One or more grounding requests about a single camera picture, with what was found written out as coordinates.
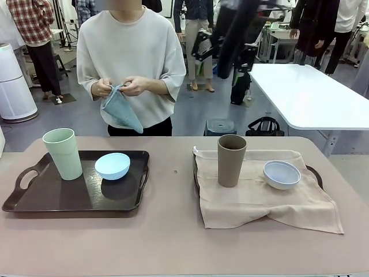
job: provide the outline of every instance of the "beige towel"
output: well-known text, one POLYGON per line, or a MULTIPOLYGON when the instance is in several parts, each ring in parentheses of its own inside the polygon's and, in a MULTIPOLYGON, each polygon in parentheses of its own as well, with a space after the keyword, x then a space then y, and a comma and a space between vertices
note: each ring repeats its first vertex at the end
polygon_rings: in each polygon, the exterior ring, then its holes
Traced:
POLYGON ((216 151, 194 150, 194 153, 200 207, 206 228, 236 228, 267 216, 298 228, 344 233, 336 203, 306 169, 300 153, 289 150, 246 151, 240 180, 234 188, 218 184, 216 151), (297 167, 302 175, 301 181, 290 190, 269 186, 263 176, 263 167, 270 160, 283 160, 297 167))

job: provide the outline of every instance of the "green cup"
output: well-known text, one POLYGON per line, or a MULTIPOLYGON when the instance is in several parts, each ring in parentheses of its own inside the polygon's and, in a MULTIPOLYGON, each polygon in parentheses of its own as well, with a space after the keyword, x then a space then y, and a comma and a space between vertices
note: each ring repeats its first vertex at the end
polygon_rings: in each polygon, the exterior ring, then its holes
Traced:
POLYGON ((59 173, 64 180, 74 180, 82 175, 80 155, 74 131, 55 129, 42 137, 59 173))

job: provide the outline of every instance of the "blue plastic stool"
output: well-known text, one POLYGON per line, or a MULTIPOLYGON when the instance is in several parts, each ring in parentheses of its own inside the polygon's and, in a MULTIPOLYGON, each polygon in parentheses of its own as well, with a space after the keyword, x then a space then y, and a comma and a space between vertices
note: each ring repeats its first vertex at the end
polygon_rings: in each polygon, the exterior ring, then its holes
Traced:
POLYGON ((204 136, 220 137, 224 134, 237 134, 235 123, 227 119, 210 119, 206 121, 204 136))

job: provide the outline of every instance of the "hand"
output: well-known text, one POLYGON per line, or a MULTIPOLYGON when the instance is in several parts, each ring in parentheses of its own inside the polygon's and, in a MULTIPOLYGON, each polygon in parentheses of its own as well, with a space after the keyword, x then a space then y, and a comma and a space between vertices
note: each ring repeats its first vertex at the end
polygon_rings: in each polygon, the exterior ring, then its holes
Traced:
POLYGON ((178 39, 179 39, 179 42, 183 42, 183 36, 182 36, 182 33, 177 33, 177 36, 178 36, 178 39))
POLYGON ((324 40, 320 40, 318 41, 318 43, 315 45, 315 49, 319 49, 322 48, 324 45, 324 40))
POLYGON ((149 84, 148 78, 133 76, 128 77, 124 80, 124 85, 130 83, 126 87, 121 87, 119 90, 127 96, 138 96, 148 89, 149 84))
POLYGON ((291 29, 289 32, 289 38, 293 39, 298 36, 298 30, 297 29, 291 29))
POLYGON ((100 79, 97 83, 91 86, 92 95, 98 97, 108 97, 111 92, 110 85, 112 84, 110 79, 100 79))

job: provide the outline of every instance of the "bowl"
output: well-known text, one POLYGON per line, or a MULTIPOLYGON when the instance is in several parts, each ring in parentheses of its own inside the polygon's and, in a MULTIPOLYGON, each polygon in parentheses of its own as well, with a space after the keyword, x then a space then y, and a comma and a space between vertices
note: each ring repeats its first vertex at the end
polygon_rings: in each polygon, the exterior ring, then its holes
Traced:
POLYGON ((276 189, 292 189, 301 180, 300 171, 290 163, 273 160, 264 165, 266 182, 276 189))
POLYGON ((130 158, 122 153, 102 156, 95 163, 95 170, 106 180, 117 180, 127 174, 131 164, 130 158))

